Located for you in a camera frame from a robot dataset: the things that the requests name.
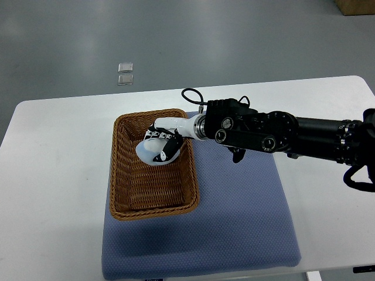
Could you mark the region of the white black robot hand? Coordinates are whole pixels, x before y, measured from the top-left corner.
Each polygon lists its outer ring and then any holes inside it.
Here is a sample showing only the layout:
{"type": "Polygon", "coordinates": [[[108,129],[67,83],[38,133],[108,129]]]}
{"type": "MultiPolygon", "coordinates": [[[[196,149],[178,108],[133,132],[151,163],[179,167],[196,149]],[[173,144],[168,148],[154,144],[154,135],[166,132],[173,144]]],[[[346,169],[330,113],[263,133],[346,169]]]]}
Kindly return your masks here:
{"type": "Polygon", "coordinates": [[[155,141],[158,154],[153,162],[172,162],[179,156],[183,138],[205,139],[204,116],[191,118],[157,118],[148,128],[145,139],[158,138],[155,141]]]}

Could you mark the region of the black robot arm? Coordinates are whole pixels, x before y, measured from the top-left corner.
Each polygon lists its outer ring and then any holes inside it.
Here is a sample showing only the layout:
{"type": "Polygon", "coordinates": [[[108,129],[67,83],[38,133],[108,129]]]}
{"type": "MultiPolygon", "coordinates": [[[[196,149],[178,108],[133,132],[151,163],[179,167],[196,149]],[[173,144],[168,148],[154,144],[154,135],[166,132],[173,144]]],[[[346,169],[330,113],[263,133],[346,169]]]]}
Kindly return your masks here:
{"type": "Polygon", "coordinates": [[[214,140],[240,162],[247,150],[283,152],[348,165],[344,183],[355,190],[374,191],[374,109],[362,120],[295,117],[287,112],[258,112],[248,97],[239,100],[196,101],[199,112],[191,118],[156,119],[137,146],[138,157],[152,166],[173,162],[185,139],[214,140]]]}

